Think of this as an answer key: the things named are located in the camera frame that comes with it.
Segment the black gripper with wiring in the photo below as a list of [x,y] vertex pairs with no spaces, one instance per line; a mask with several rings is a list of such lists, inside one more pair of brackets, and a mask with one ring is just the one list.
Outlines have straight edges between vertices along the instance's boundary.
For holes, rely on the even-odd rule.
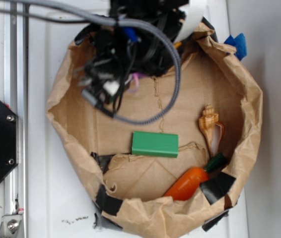
[[[186,18],[180,7],[187,0],[112,0],[109,15],[115,19],[137,19],[152,24],[174,41]],[[153,34],[135,27],[106,29],[90,23],[76,36],[78,46],[85,40],[96,55],[81,68],[83,93],[104,113],[113,116],[122,96],[137,77],[162,76],[173,65],[170,53]]]

